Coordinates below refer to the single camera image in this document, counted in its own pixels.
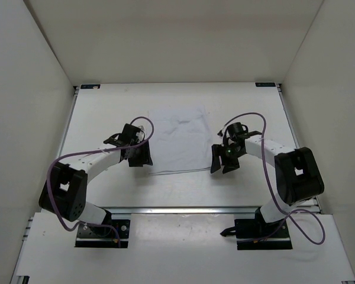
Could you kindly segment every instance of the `white table surface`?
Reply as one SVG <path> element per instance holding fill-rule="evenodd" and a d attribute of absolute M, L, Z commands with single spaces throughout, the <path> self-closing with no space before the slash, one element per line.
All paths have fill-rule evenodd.
<path fill-rule="evenodd" d="M 102 84 L 100 89 L 79 91 L 63 154 L 96 149 L 125 123 L 152 109 L 200 104 L 208 113 L 214 143 L 221 142 L 216 133 L 226 121 L 256 111 L 267 119 L 267 138 L 295 146 L 276 88 L 257 88 L 254 83 Z M 263 126 L 257 116 L 241 122 L 250 130 L 261 131 Z M 88 185 L 87 201 L 98 206 L 187 207 L 261 206 L 270 199 L 262 161 L 249 155 L 240 158 L 240 169 L 226 175 L 206 171 L 149 176 L 148 171 L 148 166 L 129 168 L 127 162 L 115 165 Z M 272 167 L 269 173 L 275 185 Z"/>
<path fill-rule="evenodd" d="M 76 233 L 57 218 L 37 213 L 17 270 L 28 284 L 341 284 L 355 280 L 331 215 L 318 216 L 327 232 L 321 246 L 307 241 L 288 220 L 293 250 L 238 251 L 219 232 L 233 215 L 131 216 L 126 249 L 76 248 Z M 296 216 L 315 240 L 321 230 L 309 215 Z"/>

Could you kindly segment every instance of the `white panel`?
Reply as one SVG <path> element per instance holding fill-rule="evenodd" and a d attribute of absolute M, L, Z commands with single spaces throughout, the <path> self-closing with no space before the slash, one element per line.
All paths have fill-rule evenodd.
<path fill-rule="evenodd" d="M 230 118 L 257 111 L 266 116 L 267 137 L 294 146 L 276 88 L 257 88 L 254 83 L 105 84 L 100 89 L 80 90 L 63 153 L 96 149 L 109 136 L 120 132 L 125 123 L 139 115 L 147 116 L 149 110 L 192 105 L 205 106 L 215 143 L 222 142 L 216 133 Z M 263 126 L 262 119 L 255 115 L 241 121 L 250 130 L 261 130 Z M 240 158 L 240 164 L 240 169 L 226 175 L 205 171 L 149 176 L 150 166 L 129 168 L 124 161 L 88 185 L 87 201 L 98 206 L 265 204 L 270 193 L 262 161 L 246 155 Z M 274 169 L 269 167 L 269 172 L 275 184 Z"/>
<path fill-rule="evenodd" d="M 73 84 L 281 82 L 322 0 L 28 0 Z"/>
<path fill-rule="evenodd" d="M 72 95 L 24 3 L 0 0 L 0 283 L 11 278 Z"/>
<path fill-rule="evenodd" d="M 283 84 L 355 271 L 355 1 L 325 1 Z"/>
<path fill-rule="evenodd" d="M 307 241 L 288 221 L 293 250 L 237 251 L 234 237 L 220 236 L 232 215 L 132 215 L 127 249 L 75 248 L 51 214 L 35 215 L 18 267 L 33 283 L 248 283 L 335 284 L 354 280 L 330 215 L 318 216 L 328 238 Z M 313 238 L 313 217 L 296 220 Z"/>

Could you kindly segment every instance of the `black mounting bracket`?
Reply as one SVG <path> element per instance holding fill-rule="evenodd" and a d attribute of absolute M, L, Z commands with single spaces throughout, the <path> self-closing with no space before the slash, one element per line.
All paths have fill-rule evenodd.
<path fill-rule="evenodd" d="M 112 226 L 118 232 L 121 240 L 121 249 L 126 249 L 129 244 L 130 220 L 112 219 Z M 75 247 L 102 247 L 118 249 L 118 242 L 112 230 L 106 230 L 105 234 L 99 234 L 95 228 L 81 224 L 76 233 Z"/>
<path fill-rule="evenodd" d="M 242 242 L 254 238 L 262 238 L 271 234 L 276 227 L 271 226 L 260 231 L 259 223 L 255 219 L 236 219 L 235 235 L 237 237 L 237 250 L 292 250 L 291 238 L 286 222 L 281 228 L 266 240 L 258 242 Z"/>

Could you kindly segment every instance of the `white cloth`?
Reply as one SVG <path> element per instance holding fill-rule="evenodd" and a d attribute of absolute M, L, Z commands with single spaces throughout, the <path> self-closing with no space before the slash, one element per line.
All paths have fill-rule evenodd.
<path fill-rule="evenodd" d="M 151 175 L 210 169 L 212 134 L 204 106 L 150 111 L 150 119 L 155 127 Z"/>

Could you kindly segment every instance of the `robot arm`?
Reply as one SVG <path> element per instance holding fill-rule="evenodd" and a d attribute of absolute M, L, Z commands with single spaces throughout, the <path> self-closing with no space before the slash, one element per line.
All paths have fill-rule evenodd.
<path fill-rule="evenodd" d="M 129 167 L 152 165 L 149 142 L 136 149 L 105 151 L 114 147 L 133 146 L 143 141 L 143 127 L 126 124 L 122 133 L 106 139 L 98 148 L 101 153 L 89 154 L 71 163 L 56 163 L 51 171 L 51 189 L 62 217 L 70 222 L 79 220 L 91 224 L 111 225 L 110 212 L 86 202 L 88 183 L 107 168 L 128 160 Z M 54 213 L 46 184 L 42 190 L 39 205 Z M 98 234 L 106 234 L 108 228 L 91 228 Z"/>
<path fill-rule="evenodd" d="M 249 132 L 247 126 L 240 122 L 233 123 L 225 130 L 223 144 L 212 146 L 211 173 L 219 170 L 221 165 L 224 167 L 223 173 L 238 169 L 238 158 L 245 154 L 262 158 L 261 133 Z M 285 213 L 323 193 L 324 184 L 310 149 L 293 149 L 264 139 L 264 156 L 266 162 L 275 168 L 275 200 Z M 266 224 L 275 224 L 286 216 L 278 210 L 273 199 L 258 209 L 256 214 L 259 219 L 261 215 L 261 221 Z"/>

